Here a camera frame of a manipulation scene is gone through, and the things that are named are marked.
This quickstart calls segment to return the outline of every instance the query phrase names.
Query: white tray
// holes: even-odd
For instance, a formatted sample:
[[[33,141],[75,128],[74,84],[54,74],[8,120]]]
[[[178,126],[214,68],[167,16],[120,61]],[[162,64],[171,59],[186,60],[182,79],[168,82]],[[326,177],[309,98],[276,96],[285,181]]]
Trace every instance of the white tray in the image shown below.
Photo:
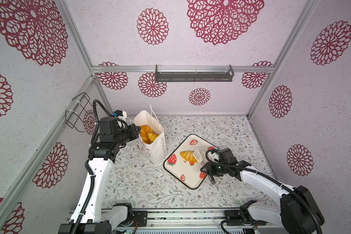
[[[195,134],[189,135],[175,151],[165,160],[164,169],[172,174],[175,178],[181,181],[189,189],[197,189],[201,182],[205,179],[206,175],[201,174],[200,168],[202,167],[200,163],[195,162],[193,165],[189,161],[186,161],[180,152],[183,151],[195,151],[199,149],[200,152],[206,152],[208,148],[216,148],[211,143],[201,139]]]

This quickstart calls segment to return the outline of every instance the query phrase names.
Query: floral tablecloth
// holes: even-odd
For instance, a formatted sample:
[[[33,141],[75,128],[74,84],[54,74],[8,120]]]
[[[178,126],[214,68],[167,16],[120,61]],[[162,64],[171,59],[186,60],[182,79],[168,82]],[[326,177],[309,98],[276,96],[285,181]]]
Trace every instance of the floral tablecloth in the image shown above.
[[[238,161],[245,160],[272,175],[244,116],[169,116],[160,117],[159,122],[164,127],[168,155],[194,133],[220,149],[230,148]],[[133,141],[116,157],[105,188],[103,208],[121,202],[130,202],[133,208],[238,207],[250,199],[275,204],[257,188],[229,175],[215,180],[215,185],[205,179],[197,190],[188,189],[165,171],[162,163],[157,166],[150,163]]]

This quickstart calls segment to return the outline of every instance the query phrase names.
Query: robotic arm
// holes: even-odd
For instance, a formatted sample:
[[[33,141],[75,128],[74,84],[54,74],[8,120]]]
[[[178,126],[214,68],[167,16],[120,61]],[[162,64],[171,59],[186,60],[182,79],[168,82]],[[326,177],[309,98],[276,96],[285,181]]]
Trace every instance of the robotic arm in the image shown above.
[[[98,119],[96,104],[109,115]],[[122,222],[130,224],[133,220],[131,204],[117,204],[105,214],[107,220],[101,222],[101,204],[107,177],[120,150],[127,142],[138,138],[141,127],[126,124],[126,112],[117,110],[109,114],[98,101],[93,101],[95,125],[88,160],[84,166],[88,171],[83,190],[70,223],[61,224],[59,234],[100,234],[112,232]]]
[[[209,152],[219,160],[210,160]],[[285,185],[257,171],[246,161],[238,162],[230,149],[208,150],[206,158],[208,162],[201,168],[201,172],[211,176],[229,174],[260,189],[280,205],[270,206],[255,200],[248,201],[240,207],[238,215],[230,215],[230,220],[221,223],[224,231],[223,223],[270,222],[284,227],[290,234],[311,234],[315,230],[321,234],[320,226],[324,223],[324,218],[308,189]]]
[[[96,104],[99,104],[109,115],[98,119]],[[68,224],[61,224],[59,234],[110,234],[112,228],[120,223],[127,226],[133,222],[133,210],[130,203],[120,203],[113,206],[110,212],[104,214],[101,222],[101,204],[107,177],[120,148],[127,142],[139,137],[141,127],[126,124],[126,112],[115,111],[110,114],[98,101],[93,101],[96,129],[91,139],[88,160],[84,166],[88,171],[82,194]],[[208,153],[218,160],[211,160]],[[320,226],[324,218],[318,209],[311,193],[303,186],[293,188],[290,185],[271,178],[256,170],[245,161],[238,162],[230,149],[208,150],[208,162],[201,172],[211,176],[229,174],[240,181],[263,191],[280,206],[270,206],[255,200],[243,204],[239,212],[225,211],[228,220],[223,223],[257,224],[270,222],[284,227],[290,234],[311,234],[315,230],[321,234]]]

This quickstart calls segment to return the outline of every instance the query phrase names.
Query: white paper bag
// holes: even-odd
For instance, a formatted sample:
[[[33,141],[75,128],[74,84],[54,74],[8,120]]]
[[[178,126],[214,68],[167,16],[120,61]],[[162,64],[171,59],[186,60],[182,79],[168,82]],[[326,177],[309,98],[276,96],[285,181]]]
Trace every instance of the white paper bag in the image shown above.
[[[134,118],[134,124],[136,126],[148,125],[154,133],[159,135],[151,144],[144,143],[140,136],[137,139],[137,147],[154,165],[156,165],[165,160],[165,157],[167,156],[167,147],[165,145],[164,128],[159,124],[157,116],[152,110],[152,106],[150,106],[150,108],[151,114],[146,110],[142,110]]]

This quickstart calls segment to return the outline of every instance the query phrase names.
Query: croissant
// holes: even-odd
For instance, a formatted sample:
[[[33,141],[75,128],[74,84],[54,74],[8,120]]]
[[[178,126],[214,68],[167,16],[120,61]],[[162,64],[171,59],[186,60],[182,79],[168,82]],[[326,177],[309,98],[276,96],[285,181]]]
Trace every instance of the croissant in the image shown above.
[[[156,133],[148,133],[148,138],[150,139],[151,143],[154,142],[154,140],[156,139],[156,137],[158,137],[159,135]]]
[[[189,162],[198,162],[194,156],[192,155],[194,152],[193,151],[183,151],[183,152],[180,152],[180,155],[186,160],[186,161],[189,161]]]
[[[151,144],[151,140],[148,137],[148,133],[152,133],[153,130],[148,125],[141,126],[142,130],[140,130],[140,137],[146,144]]]

